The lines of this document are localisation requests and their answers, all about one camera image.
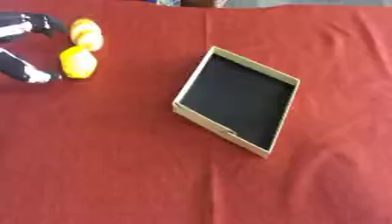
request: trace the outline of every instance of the box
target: box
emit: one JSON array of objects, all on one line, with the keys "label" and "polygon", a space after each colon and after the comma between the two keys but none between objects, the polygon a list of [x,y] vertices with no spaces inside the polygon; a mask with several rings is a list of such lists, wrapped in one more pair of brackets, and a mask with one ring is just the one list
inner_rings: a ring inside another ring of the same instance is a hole
[{"label": "box", "polygon": [[213,46],[172,103],[175,113],[267,158],[299,79]]}]

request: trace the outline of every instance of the table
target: table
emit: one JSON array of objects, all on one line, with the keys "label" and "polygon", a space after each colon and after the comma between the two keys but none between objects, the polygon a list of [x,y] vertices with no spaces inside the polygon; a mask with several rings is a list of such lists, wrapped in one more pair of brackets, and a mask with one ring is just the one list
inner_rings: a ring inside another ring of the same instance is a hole
[{"label": "table", "polygon": [[[0,223],[392,222],[392,9],[0,9],[89,17],[106,41],[90,80],[0,77]],[[70,45],[30,35],[3,47],[58,71]],[[210,46],[301,79],[268,160],[172,113]]]}]

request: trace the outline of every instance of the background wall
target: background wall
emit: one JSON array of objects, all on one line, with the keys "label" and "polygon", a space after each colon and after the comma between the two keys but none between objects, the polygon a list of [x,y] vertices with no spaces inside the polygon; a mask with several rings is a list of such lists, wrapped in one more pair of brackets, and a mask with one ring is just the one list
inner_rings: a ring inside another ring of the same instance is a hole
[{"label": "background wall", "polygon": [[279,4],[392,5],[392,0],[227,0],[226,7],[268,7]]}]

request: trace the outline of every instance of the cardboard box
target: cardboard box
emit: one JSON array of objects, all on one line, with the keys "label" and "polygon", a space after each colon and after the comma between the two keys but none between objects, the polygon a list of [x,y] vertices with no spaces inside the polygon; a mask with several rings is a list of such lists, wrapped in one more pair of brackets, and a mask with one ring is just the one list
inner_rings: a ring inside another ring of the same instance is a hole
[{"label": "cardboard box", "polygon": [[266,158],[299,79],[213,46],[172,106],[213,133]]}]

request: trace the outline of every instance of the robotic finger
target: robotic finger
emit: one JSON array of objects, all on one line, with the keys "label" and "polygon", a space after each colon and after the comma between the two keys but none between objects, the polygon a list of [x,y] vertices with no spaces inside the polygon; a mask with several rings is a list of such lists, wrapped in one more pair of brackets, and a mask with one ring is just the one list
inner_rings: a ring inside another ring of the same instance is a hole
[{"label": "robotic finger", "polygon": [[3,48],[0,48],[0,72],[14,80],[29,83],[46,83],[61,80],[59,74],[40,71],[35,66]]},{"label": "robotic finger", "polygon": [[66,32],[66,26],[47,14],[0,12],[0,43],[10,42],[27,32],[51,37],[54,32]]}]

